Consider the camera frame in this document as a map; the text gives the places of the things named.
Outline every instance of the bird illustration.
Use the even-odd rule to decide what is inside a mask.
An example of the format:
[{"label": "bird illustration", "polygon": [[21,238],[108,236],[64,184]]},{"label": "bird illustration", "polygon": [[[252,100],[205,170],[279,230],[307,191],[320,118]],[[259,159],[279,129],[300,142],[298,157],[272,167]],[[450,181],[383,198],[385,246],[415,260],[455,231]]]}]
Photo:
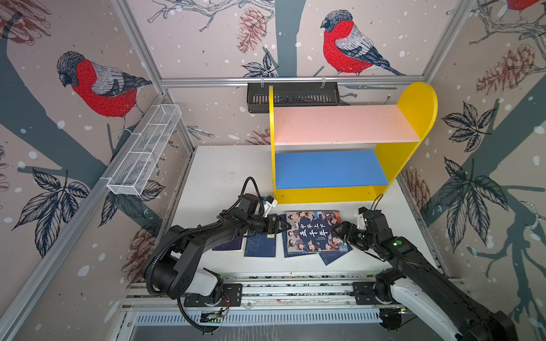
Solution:
[{"label": "bird illustration", "polygon": [[324,28],[324,57],[337,74],[364,70],[383,69],[397,76],[403,75],[390,67],[390,63],[377,52],[370,38],[363,35],[346,10],[330,12],[321,28]]},{"label": "bird illustration", "polygon": [[519,20],[516,22],[516,23],[518,23],[520,21],[524,21],[524,20],[527,19],[527,18],[521,17],[521,11],[523,11],[524,9],[526,9],[527,7],[529,7],[531,5],[536,4],[540,0],[491,0],[491,1],[488,1],[488,2],[484,3],[482,5],[482,7],[486,7],[486,6],[488,6],[490,4],[493,4],[493,3],[497,2],[497,1],[500,1],[500,2],[505,4],[505,7],[503,7],[501,9],[499,14],[502,11],[504,11],[504,12],[502,12],[502,14],[500,14],[500,18],[497,21],[502,21],[502,18],[506,15],[506,12],[509,9],[511,9],[511,10],[519,12]]},{"label": "bird illustration", "polygon": [[134,106],[140,110],[137,106],[138,94],[143,87],[152,84],[118,68],[99,65],[74,51],[66,52],[59,58],[57,72],[62,85],[72,85],[72,89],[97,114],[123,117],[123,129],[118,131],[118,137],[124,131],[130,132],[125,128],[125,115]]}]

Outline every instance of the white tabletop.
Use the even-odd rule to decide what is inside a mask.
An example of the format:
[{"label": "white tabletop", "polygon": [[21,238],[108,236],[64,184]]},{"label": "white tabletop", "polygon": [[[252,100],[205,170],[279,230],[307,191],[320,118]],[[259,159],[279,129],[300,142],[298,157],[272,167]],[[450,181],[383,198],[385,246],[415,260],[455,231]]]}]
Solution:
[{"label": "white tabletop", "polygon": [[[269,146],[200,146],[197,148],[186,185],[176,210],[173,225],[194,228],[198,224],[215,222],[221,210],[229,208],[241,192],[248,176],[258,185],[260,195],[272,195],[271,153]],[[246,187],[247,193],[255,194],[252,182]],[[371,202],[333,202],[327,204],[277,205],[271,213],[286,211],[338,210],[341,218],[356,223],[359,207],[370,208]],[[395,181],[387,190],[378,209],[387,218],[395,236],[406,237],[425,258],[434,260],[423,235],[413,217],[404,195]],[[244,257],[243,251],[212,251],[201,257],[199,268],[206,267],[221,274],[240,276],[282,276],[282,275],[327,275],[376,273],[390,268],[388,262],[381,262],[353,249],[351,252],[324,265],[318,254],[284,258],[282,236],[277,235],[275,258]]]}]

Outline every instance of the wall-mounted basket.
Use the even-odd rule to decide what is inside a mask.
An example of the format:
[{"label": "wall-mounted basket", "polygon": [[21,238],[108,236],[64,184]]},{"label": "wall-mounted basket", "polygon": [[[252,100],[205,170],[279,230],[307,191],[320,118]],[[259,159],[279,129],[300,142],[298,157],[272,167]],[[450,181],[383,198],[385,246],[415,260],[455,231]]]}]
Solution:
[{"label": "wall-mounted basket", "polygon": [[[246,103],[250,113],[269,112],[269,85],[264,83],[249,83]],[[302,82],[275,83],[273,104],[275,106],[323,106],[338,105],[340,92],[337,82]]]},{"label": "wall-mounted basket", "polygon": [[142,194],[181,116],[178,105],[157,106],[107,185],[114,194]]}]

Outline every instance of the bird head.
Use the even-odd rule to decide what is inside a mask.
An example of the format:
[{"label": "bird head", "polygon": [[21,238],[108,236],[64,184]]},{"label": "bird head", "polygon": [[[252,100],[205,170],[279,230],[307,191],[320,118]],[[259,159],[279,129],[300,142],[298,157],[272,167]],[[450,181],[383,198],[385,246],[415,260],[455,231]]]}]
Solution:
[{"label": "bird head", "polygon": [[328,13],[326,18],[324,18],[321,28],[326,29],[328,33],[332,33],[337,24],[342,21],[353,21],[353,16],[347,10],[335,10]]},{"label": "bird head", "polygon": [[73,85],[79,86],[78,81],[78,64],[83,62],[85,58],[74,51],[69,51],[61,56],[57,61],[57,72],[63,86]]}]

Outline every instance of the pink shelf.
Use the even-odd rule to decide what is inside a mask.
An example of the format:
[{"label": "pink shelf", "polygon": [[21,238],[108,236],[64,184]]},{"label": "pink shelf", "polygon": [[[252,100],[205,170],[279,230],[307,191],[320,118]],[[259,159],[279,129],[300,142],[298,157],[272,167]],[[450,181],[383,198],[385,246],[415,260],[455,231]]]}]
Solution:
[{"label": "pink shelf", "polygon": [[396,105],[275,108],[275,145],[418,142]]}]

